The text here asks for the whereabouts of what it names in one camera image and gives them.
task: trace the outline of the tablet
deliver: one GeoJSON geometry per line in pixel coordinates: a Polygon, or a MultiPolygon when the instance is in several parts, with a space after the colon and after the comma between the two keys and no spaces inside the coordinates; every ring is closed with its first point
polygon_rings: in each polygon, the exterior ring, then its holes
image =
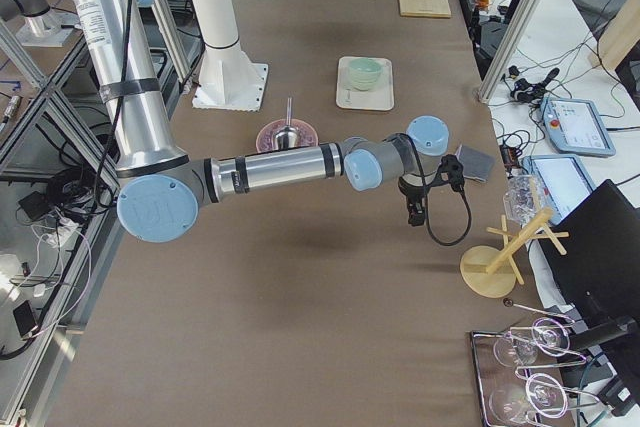
{"type": "Polygon", "coordinates": [[[522,166],[542,182],[547,203],[555,212],[551,218],[554,225],[559,224],[595,190],[593,180],[576,155],[524,157],[522,166]]]}
{"type": "Polygon", "coordinates": [[[560,152],[596,157],[615,155],[613,142],[590,100],[547,95],[540,109],[549,138],[560,152]]]}

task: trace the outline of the green bowl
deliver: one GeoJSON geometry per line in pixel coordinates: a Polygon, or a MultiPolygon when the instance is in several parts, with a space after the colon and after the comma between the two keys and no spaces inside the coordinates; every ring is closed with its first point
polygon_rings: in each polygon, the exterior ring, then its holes
{"type": "Polygon", "coordinates": [[[347,77],[358,90],[369,90],[382,74],[382,66],[373,59],[358,57],[349,62],[347,77]]]}

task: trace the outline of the bottle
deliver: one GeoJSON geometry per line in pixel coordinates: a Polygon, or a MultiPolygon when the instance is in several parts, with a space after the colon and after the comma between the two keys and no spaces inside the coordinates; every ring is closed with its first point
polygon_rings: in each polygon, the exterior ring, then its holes
{"type": "Polygon", "coordinates": [[[513,17],[513,14],[516,12],[516,9],[518,8],[519,3],[520,3],[520,0],[511,0],[511,3],[509,4],[509,8],[507,9],[507,13],[504,14],[505,24],[508,24],[511,21],[511,18],[513,17]]]}

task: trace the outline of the sticker label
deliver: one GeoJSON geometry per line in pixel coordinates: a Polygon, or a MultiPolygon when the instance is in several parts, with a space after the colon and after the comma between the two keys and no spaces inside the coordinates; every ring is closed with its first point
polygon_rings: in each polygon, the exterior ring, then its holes
{"type": "Polygon", "coordinates": [[[99,0],[78,5],[78,16],[89,49],[111,44],[111,35],[99,0]]]}

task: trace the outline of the white cable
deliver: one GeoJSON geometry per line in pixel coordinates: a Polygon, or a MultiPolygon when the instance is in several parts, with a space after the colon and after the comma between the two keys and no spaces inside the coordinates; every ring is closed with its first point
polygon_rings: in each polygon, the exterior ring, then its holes
{"type": "Polygon", "coordinates": [[[78,298],[76,299],[76,301],[73,303],[73,305],[71,307],[69,307],[56,320],[54,320],[51,323],[49,323],[49,325],[47,325],[45,327],[42,327],[38,331],[38,333],[32,335],[31,338],[37,337],[37,336],[45,333],[47,330],[52,329],[53,327],[57,326],[58,322],[60,322],[60,320],[62,320],[69,312],[71,312],[73,309],[76,308],[76,306],[84,298],[84,295],[86,294],[87,290],[89,289],[89,284],[91,283],[91,263],[92,263],[92,260],[91,260],[91,244],[89,243],[89,241],[87,240],[87,238],[85,237],[84,234],[82,234],[81,232],[76,232],[76,234],[78,234],[82,238],[82,241],[84,242],[85,246],[87,247],[87,268],[89,270],[87,272],[87,282],[84,285],[84,289],[82,289],[82,292],[80,293],[80,295],[78,296],[78,298]]]}
{"type": "Polygon", "coordinates": [[[25,282],[27,282],[27,280],[29,280],[31,276],[36,273],[36,270],[38,270],[38,267],[40,266],[40,244],[44,242],[44,240],[42,239],[42,236],[38,235],[35,232],[35,230],[33,230],[33,225],[31,226],[31,230],[33,231],[33,235],[35,235],[36,238],[38,239],[38,243],[36,244],[36,265],[33,266],[33,269],[31,270],[29,275],[27,275],[22,282],[20,282],[18,285],[14,285],[13,287],[11,287],[11,289],[9,290],[9,293],[7,294],[5,299],[2,301],[2,304],[0,304],[0,311],[9,301],[9,299],[11,299],[11,294],[13,294],[13,291],[15,289],[19,289],[20,287],[22,287],[25,284],[25,282]]]}
{"type": "Polygon", "coordinates": [[[58,260],[56,262],[56,268],[60,266],[60,274],[58,275],[58,280],[56,281],[55,284],[53,284],[51,287],[45,287],[44,289],[45,292],[47,290],[55,289],[58,285],[60,285],[60,283],[62,282],[62,274],[64,272],[64,263],[62,262],[62,246],[60,245],[60,236],[58,235],[58,225],[57,225],[57,223],[60,221],[63,215],[60,209],[58,209],[58,207],[54,207],[54,211],[56,212],[56,214],[58,214],[58,219],[56,220],[56,227],[55,227],[56,235],[58,236],[58,256],[57,256],[58,260]]]}

